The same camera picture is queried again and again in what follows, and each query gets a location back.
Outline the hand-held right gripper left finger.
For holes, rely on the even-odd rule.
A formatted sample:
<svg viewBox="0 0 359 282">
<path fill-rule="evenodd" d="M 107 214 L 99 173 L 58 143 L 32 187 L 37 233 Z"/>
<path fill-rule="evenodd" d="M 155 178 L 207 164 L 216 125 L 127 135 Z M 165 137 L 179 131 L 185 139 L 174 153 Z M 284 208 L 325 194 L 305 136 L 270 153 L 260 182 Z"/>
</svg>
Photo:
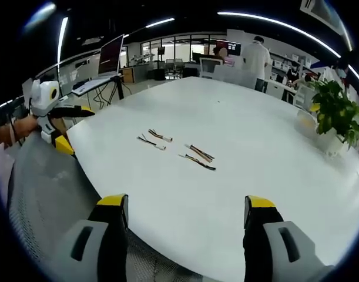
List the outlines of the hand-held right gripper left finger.
<svg viewBox="0 0 359 282">
<path fill-rule="evenodd" d="M 54 252 L 56 281 L 126 281 L 128 195 L 100 199 Z"/>
</svg>

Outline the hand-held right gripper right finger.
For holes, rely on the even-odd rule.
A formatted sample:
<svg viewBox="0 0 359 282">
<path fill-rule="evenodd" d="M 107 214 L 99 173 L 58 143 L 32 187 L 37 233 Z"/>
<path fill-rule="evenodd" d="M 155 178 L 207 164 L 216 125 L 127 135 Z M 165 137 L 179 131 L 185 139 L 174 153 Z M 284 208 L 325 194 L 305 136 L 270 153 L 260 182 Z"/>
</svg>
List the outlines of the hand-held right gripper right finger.
<svg viewBox="0 0 359 282">
<path fill-rule="evenodd" d="M 244 206 L 245 281 L 323 281 L 332 272 L 311 238 L 285 221 L 273 202 L 248 195 Z"/>
</svg>

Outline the person's left hand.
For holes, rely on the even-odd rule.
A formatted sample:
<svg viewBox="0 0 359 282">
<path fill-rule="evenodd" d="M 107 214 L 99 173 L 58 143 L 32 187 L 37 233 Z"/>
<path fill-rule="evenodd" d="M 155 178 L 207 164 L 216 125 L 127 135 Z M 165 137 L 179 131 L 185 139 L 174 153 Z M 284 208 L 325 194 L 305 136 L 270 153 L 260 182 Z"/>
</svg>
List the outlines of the person's left hand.
<svg viewBox="0 0 359 282">
<path fill-rule="evenodd" d="M 33 115 L 29 115 L 22 119 L 17 119 L 13 123 L 13 130 L 16 140 L 20 140 L 23 137 L 27 137 L 33 131 L 39 128 L 38 119 Z"/>
</svg>

